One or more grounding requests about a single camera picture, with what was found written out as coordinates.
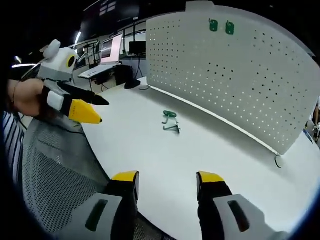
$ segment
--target robotic hand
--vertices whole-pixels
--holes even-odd
[[[92,91],[72,85],[72,74],[79,56],[73,49],[60,46],[55,39],[43,53],[44,60],[37,76],[44,80],[41,101],[79,123],[101,123],[101,117],[90,104],[107,106],[109,102]]]

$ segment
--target ceiling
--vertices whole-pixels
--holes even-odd
[[[80,30],[84,17],[83,10],[97,0],[64,1],[49,5],[47,1],[30,1],[27,7],[16,11],[15,21],[11,22],[8,36],[15,54],[23,63],[37,63],[42,59],[41,48],[53,39],[62,46],[72,45]],[[168,12],[184,11],[186,0],[138,0],[140,19]],[[317,29],[317,9],[312,8],[310,0],[304,4],[279,4],[278,1],[236,1],[214,0],[216,5],[243,9],[266,17],[288,29],[302,40],[317,56],[320,38]]]

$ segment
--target computer monitor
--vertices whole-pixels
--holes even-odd
[[[122,37],[123,35],[120,34],[102,43],[100,64],[116,64],[119,62]]]

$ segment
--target human hand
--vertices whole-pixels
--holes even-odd
[[[9,80],[8,94],[14,109],[26,116],[38,117],[43,112],[40,102],[43,88],[44,83],[40,79]]]

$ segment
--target white pegboard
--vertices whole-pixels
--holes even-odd
[[[210,31],[209,19],[218,21]],[[234,35],[226,34],[226,22]],[[147,21],[148,84],[239,126],[284,154],[320,93],[320,69],[263,21],[227,12],[180,12]]]

